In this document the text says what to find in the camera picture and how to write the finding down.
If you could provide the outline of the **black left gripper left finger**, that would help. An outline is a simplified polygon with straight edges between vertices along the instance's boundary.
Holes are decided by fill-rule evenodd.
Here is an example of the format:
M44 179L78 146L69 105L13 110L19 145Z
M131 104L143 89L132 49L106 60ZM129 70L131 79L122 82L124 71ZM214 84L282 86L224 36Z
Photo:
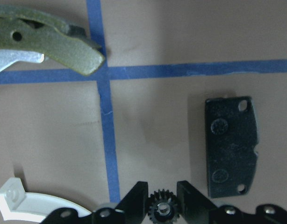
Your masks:
M102 207L81 217L76 209L52 211L43 224L140 224L147 213L148 183L137 182L114 207Z

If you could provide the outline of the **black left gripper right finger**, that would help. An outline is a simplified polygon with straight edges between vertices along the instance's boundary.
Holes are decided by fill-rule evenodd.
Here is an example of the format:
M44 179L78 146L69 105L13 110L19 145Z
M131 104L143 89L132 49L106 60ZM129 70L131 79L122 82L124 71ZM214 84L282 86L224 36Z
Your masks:
M188 181L177 182L181 215L188 224L287 224L287 211L274 204L263 204L254 214L233 205L217 207Z

